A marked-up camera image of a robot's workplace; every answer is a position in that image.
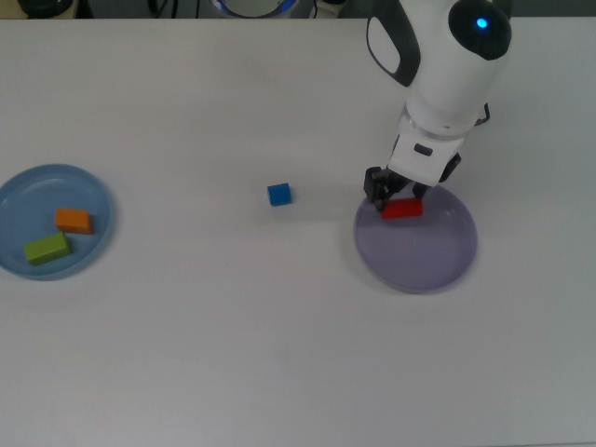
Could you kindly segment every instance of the white table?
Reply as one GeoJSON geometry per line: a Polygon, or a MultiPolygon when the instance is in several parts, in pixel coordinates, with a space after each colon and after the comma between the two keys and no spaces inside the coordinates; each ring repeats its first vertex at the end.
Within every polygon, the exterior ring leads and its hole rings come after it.
{"type": "Polygon", "coordinates": [[[430,296],[352,241],[404,101],[365,25],[0,22],[0,183],[71,163],[117,205],[80,274],[0,273],[1,446],[596,441],[596,20],[513,21],[446,183],[480,252],[430,296]]]}

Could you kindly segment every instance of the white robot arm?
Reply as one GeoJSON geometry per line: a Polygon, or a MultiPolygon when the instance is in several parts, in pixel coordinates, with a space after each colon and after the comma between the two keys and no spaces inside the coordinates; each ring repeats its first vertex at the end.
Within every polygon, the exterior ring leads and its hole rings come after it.
{"type": "Polygon", "coordinates": [[[508,16],[487,0],[451,2],[415,29],[398,0],[374,0],[369,50],[410,88],[387,168],[366,173],[364,190],[378,210],[410,182],[422,197],[449,177],[466,136],[490,117],[486,102],[510,40],[508,16]],[[424,52],[419,41],[426,43],[424,52]]]}

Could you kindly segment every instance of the plate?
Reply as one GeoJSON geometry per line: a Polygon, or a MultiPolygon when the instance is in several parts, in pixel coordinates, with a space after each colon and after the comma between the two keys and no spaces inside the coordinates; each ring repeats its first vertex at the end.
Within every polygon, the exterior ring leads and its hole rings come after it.
{"type": "Polygon", "coordinates": [[[0,188],[0,267],[29,279],[70,276],[100,253],[109,239],[113,220],[109,193],[87,171],[70,165],[28,169],[0,188]],[[23,246],[59,231],[54,223],[56,208],[86,210],[91,215],[94,234],[67,234],[72,254],[31,265],[23,246]]]}
{"type": "Polygon", "coordinates": [[[456,196],[437,186],[423,200],[420,217],[384,220],[366,199],[356,213],[354,240],[360,257],[401,291],[445,289],[467,272],[478,249],[474,219],[456,196]]]}

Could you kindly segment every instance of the cube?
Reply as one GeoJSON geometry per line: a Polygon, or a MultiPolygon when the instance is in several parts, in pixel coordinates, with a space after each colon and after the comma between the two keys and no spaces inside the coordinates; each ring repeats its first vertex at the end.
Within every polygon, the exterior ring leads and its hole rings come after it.
{"type": "Polygon", "coordinates": [[[269,203],[272,207],[291,203],[290,185],[287,183],[267,186],[267,192],[269,193],[269,203]]]}

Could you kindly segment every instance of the black cable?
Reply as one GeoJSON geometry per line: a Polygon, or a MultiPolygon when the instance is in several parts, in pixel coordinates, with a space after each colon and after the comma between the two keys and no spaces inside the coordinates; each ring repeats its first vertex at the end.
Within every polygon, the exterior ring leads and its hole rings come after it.
{"type": "Polygon", "coordinates": [[[176,19],[176,14],[178,14],[178,0],[174,0],[174,4],[171,7],[171,17],[176,19]]]}
{"type": "Polygon", "coordinates": [[[157,0],[147,0],[147,6],[149,6],[151,15],[154,16],[157,13],[157,0]]]}
{"type": "Polygon", "coordinates": [[[166,7],[167,3],[168,3],[168,0],[164,0],[164,3],[161,4],[161,7],[159,7],[159,10],[157,11],[157,14],[155,15],[155,19],[159,19],[161,17],[161,13],[164,12],[164,7],[166,7]]]}

